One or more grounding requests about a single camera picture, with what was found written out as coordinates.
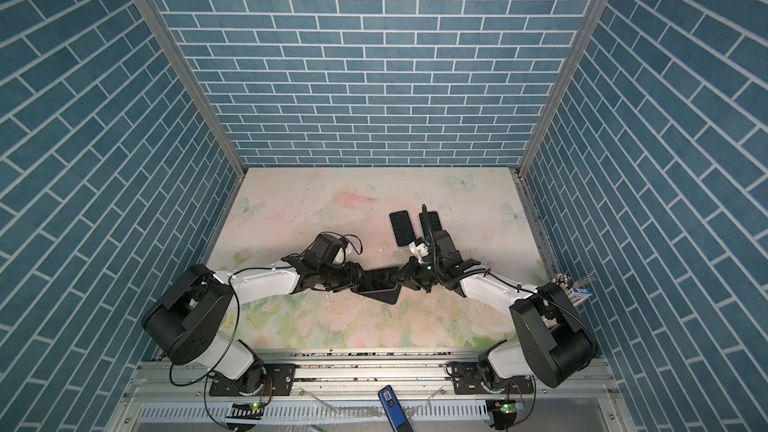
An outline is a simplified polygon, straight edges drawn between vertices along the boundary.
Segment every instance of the table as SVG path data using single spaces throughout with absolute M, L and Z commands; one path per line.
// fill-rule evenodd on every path
M 400 266 L 389 213 L 437 210 L 464 258 L 543 284 L 544 265 L 507 168 L 251 168 L 207 263 L 234 271 L 301 252 L 323 231 L 355 234 L 366 269 Z M 231 333 L 235 313 L 221 330 Z M 484 349 L 516 340 L 504 314 L 441 286 L 402 288 L 388 305 L 350 291 L 304 291 L 244 304 L 236 338 L 254 349 Z

